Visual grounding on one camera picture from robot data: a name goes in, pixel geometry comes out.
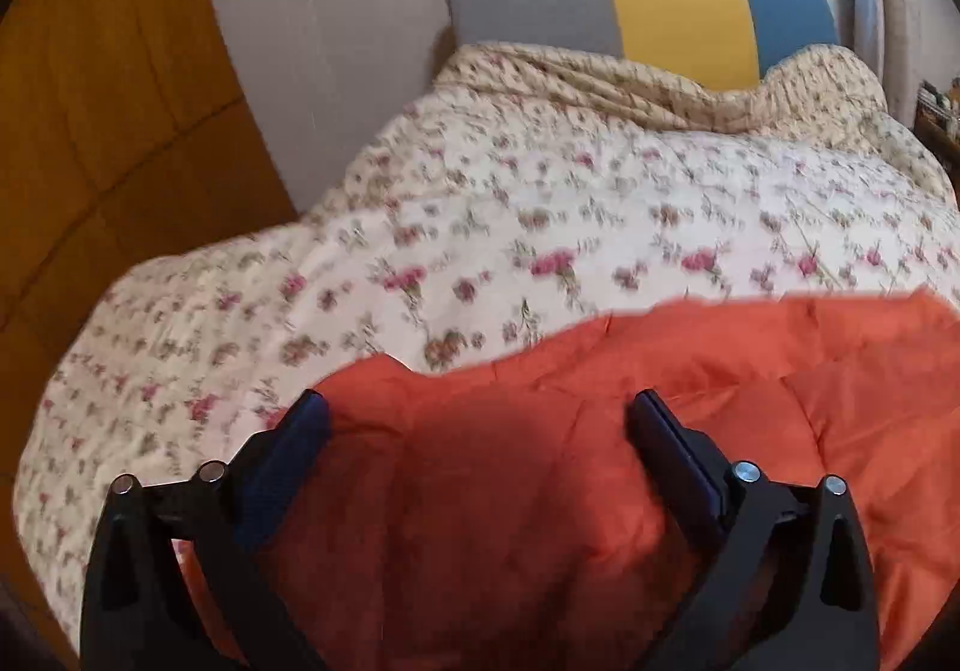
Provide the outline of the orange quilted down jacket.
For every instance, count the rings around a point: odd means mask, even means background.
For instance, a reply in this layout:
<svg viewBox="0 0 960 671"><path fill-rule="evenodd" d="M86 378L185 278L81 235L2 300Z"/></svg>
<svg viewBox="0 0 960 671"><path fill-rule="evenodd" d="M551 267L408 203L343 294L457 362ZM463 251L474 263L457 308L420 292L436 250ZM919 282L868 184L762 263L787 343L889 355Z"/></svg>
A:
<svg viewBox="0 0 960 671"><path fill-rule="evenodd" d="M958 580L958 317L926 291L681 300L439 377L355 362L260 572L337 669L626 668L697 563L626 440L647 389L776 481L848 481L903 661Z"/></svg>

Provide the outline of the wooden wardrobe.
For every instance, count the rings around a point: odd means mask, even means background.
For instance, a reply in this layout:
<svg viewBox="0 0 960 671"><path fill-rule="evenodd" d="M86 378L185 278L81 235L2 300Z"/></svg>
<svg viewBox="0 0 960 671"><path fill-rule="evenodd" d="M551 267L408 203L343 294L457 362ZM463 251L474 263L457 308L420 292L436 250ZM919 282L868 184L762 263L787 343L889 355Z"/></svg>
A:
<svg viewBox="0 0 960 671"><path fill-rule="evenodd" d="M212 0L13 0L2 22L2 471L107 286L290 221Z"/></svg>

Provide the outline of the floral quilted bedspread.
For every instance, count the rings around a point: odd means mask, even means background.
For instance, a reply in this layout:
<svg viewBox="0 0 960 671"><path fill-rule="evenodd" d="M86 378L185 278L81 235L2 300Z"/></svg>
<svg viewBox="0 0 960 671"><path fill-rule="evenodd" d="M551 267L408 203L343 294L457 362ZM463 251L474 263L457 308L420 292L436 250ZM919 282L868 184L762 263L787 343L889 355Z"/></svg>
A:
<svg viewBox="0 0 960 671"><path fill-rule="evenodd" d="M958 294L947 174L852 50L711 91L576 50L457 50L298 221L145 261L44 390L14 486L69 637L98 499L234 452L302 387L384 353L465 368L677 297Z"/></svg>

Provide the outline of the wooden bedside table with clutter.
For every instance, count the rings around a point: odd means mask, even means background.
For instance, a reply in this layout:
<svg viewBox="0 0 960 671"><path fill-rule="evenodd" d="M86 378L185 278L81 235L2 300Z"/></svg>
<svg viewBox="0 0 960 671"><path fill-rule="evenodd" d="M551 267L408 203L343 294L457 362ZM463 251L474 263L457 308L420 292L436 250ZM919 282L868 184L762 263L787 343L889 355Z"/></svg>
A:
<svg viewBox="0 0 960 671"><path fill-rule="evenodd" d="M947 91L940 91L931 82L921 83L913 132L946 169L953 190L958 190L958 80L953 80Z"/></svg>

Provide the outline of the floral right curtain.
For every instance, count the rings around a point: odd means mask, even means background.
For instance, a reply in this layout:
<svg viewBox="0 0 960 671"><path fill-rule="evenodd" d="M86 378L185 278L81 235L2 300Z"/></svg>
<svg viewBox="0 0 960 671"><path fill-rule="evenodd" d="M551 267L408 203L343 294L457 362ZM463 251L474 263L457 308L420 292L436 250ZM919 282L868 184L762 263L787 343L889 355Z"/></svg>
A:
<svg viewBox="0 0 960 671"><path fill-rule="evenodd" d="M914 124L924 82L946 88L958 73L953 0L854 0L854 50L877 73L890 114Z"/></svg>

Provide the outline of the grey yellow blue headboard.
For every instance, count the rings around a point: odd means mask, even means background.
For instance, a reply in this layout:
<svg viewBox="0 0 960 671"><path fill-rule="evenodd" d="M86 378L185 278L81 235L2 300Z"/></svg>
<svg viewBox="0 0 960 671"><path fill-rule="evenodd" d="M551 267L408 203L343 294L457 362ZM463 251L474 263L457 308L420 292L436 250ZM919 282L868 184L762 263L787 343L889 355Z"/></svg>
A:
<svg viewBox="0 0 960 671"><path fill-rule="evenodd" d="M752 88L839 41L828 0L448 0L461 45L530 44L652 65L704 88Z"/></svg>

